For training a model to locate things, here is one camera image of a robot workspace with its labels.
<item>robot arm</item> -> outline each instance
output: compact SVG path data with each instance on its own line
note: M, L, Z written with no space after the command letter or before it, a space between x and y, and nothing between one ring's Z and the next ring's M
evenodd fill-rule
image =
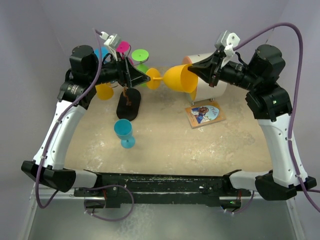
M215 45L217 50L207 59L194 63L188 70L211 87L221 80L249 91L246 101L264 133L273 170L234 172L229 176L232 186L236 189L258 191L266 200L289 199L295 196L301 187L288 148L292 106L287 91L276 83L285 67L285 61L278 48L264 44L255 50L248 65L232 62L226 54L228 45L231 45L228 41L232 37L234 33L222 34ZM299 176L304 184L310 187L314 178L308 177L301 163L294 135L291 141L300 170Z
M113 46L115 46L113 42L118 38L115 38L114 40L113 35L109 36L109 38L108 45L113 44ZM96 85L117 81L123 87L132 88L150 80L147 75L135 69L130 64L127 57L121 57L118 52L115 54L118 58L115 58L112 55L110 61L102 65L101 73ZM51 134L57 119L73 101L88 89L97 72L98 58L94 54L92 47L88 45L81 45L74 48L69 61L71 69L66 72L65 81L60 87L56 111L47 135L40 149L33 157L33 161L24 161L21 166L22 171L33 180L36 179L44 146L49 139L49 135ZM41 171L41 184L61 192L67 192L71 188L92 188L95 185L97 180L97 175L95 173L64 168L65 157L72 136L95 94L96 89L92 88L91 91L80 100L77 105L71 107L61 119L47 150Z

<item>black bracket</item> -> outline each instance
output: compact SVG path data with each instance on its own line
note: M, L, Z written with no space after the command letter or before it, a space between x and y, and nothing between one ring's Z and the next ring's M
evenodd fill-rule
M309 190L317 186L317 181L314 177L309 176L304 186ZM255 180L255 187L261 197L267 201L285 201L296 196L297 191L302 191L300 185L291 185L287 188L275 183L272 170L263 176L258 176Z
M33 181L36 181L39 165L35 161L24 161L21 170ZM49 188L59 190L63 193L69 191L76 180L76 172L71 169L52 170L42 167L40 174L40 184Z

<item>blue cup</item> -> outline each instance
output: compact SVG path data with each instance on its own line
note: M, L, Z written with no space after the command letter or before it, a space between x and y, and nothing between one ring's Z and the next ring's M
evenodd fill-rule
M98 57L99 59L99 48L97 48L96 50L94 50L95 55ZM102 59L104 59L104 57L108 54L108 49L105 46L101 47L101 53L102 53Z
M114 131L117 137L121 139L121 146L124 147L125 149L130 149L135 145L136 140L132 136L133 135L132 124L129 120L127 119L118 120L114 124Z

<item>book cover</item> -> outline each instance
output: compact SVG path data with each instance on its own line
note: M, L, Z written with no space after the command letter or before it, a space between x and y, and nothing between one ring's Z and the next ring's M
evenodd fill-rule
M187 107L185 111L193 129L227 119L216 101Z

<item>cup base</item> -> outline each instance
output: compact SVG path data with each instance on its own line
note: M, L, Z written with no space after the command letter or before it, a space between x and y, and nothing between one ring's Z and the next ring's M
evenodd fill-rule
M125 149L130 149L136 144L135 138L132 136L128 140L121 140L121 146Z

